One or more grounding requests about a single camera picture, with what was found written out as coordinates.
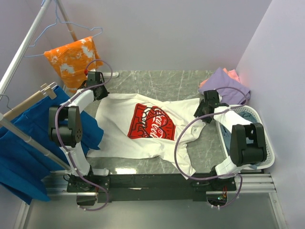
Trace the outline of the white Coca-Cola t-shirt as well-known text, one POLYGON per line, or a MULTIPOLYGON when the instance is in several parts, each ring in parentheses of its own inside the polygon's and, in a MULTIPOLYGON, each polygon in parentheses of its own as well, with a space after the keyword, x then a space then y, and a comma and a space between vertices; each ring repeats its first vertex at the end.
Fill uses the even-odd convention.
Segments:
POLYGON ((110 94, 101 99, 95 119, 104 131, 98 150, 88 157, 145 159, 159 157, 187 176, 191 165, 187 143, 199 138, 205 123, 194 120, 200 99, 161 102, 140 94, 110 94))

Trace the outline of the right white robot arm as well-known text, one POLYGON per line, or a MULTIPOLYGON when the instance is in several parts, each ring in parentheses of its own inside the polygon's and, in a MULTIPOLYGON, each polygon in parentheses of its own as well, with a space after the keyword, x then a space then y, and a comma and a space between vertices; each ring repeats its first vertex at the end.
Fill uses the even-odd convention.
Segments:
POLYGON ((228 104, 221 103, 216 90, 203 93, 203 100, 194 116, 205 123, 215 120, 231 134, 229 156, 215 166, 216 174, 209 178, 212 189, 222 189, 226 184, 226 175, 232 177, 242 169, 267 159, 263 125, 242 118, 228 104))

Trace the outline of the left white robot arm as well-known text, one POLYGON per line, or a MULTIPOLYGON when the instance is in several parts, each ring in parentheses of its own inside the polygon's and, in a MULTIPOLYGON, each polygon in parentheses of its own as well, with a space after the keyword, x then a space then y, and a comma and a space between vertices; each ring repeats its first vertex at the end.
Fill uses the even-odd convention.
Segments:
POLYGON ((109 94, 104 83, 102 72, 95 69, 88 71, 87 79, 69 100, 49 108, 49 138, 65 154, 71 174, 81 177, 78 186, 85 192, 95 187, 95 179, 91 176, 106 176, 109 173, 107 169, 92 169, 81 146, 81 113, 93 101, 109 94))

